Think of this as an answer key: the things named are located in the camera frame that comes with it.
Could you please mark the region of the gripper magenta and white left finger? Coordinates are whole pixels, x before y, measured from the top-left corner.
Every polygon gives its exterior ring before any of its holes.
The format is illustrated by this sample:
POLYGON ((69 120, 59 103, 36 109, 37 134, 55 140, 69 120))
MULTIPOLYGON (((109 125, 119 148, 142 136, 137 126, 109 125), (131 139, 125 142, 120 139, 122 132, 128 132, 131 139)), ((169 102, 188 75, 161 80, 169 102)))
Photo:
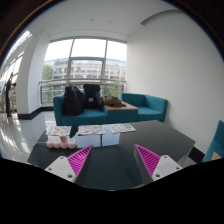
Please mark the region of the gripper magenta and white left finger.
POLYGON ((91 151, 92 146, 87 146, 68 157, 59 156, 46 168, 46 171, 72 183, 76 183, 81 172, 84 170, 84 166, 87 164, 91 151))

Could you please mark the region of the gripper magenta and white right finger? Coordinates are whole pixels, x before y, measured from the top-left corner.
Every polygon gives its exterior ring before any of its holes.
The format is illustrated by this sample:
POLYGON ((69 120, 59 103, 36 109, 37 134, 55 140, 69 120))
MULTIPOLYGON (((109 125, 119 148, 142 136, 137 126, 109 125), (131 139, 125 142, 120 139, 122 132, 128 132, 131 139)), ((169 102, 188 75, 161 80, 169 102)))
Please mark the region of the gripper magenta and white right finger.
POLYGON ((134 156, 144 182, 154 182, 182 169, 168 155, 159 156, 140 145, 135 145, 134 156))

